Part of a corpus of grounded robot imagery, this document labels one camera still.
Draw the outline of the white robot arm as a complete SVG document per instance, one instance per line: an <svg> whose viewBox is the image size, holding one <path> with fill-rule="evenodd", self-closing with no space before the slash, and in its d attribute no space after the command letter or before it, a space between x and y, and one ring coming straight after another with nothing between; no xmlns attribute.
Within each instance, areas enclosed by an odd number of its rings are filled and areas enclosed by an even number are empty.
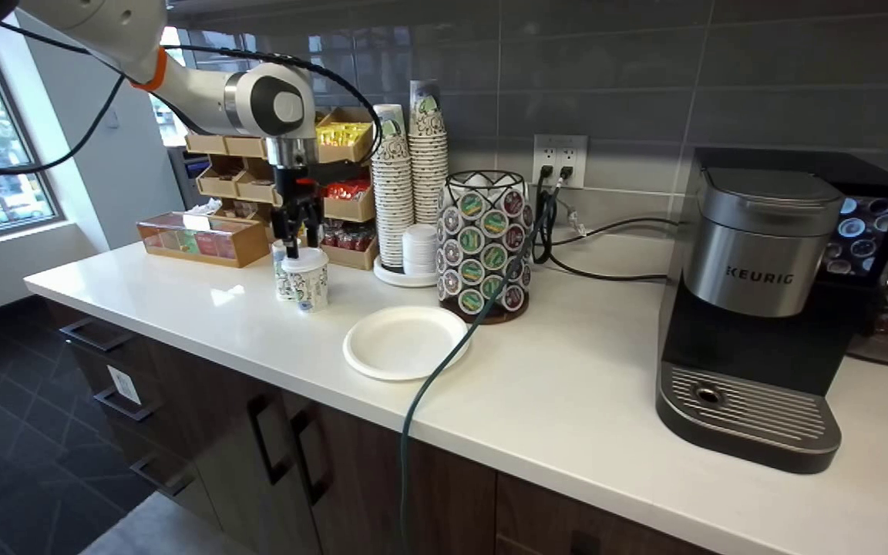
<svg viewBox="0 0 888 555"><path fill-rule="evenodd" d="M313 91L301 71L258 62L242 71L196 71L163 45L166 0L0 0L0 20L16 10L78 41L93 58L121 71L134 88L158 95L193 133L256 136L265 141L279 207L270 217L286 255L298 255L292 203L313 141Z"/></svg>

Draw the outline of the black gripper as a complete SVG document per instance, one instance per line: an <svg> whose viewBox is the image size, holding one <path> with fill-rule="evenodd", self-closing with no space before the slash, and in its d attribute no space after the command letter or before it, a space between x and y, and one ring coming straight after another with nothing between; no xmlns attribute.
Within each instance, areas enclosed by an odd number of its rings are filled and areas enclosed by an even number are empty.
<svg viewBox="0 0 888 555"><path fill-rule="evenodd" d="M270 180L277 191L277 207L270 217L274 238L282 245L282 258L298 258L296 225L306 225L309 245L319 245L319 225L323 225L319 184L306 165L274 170Z"/></svg>

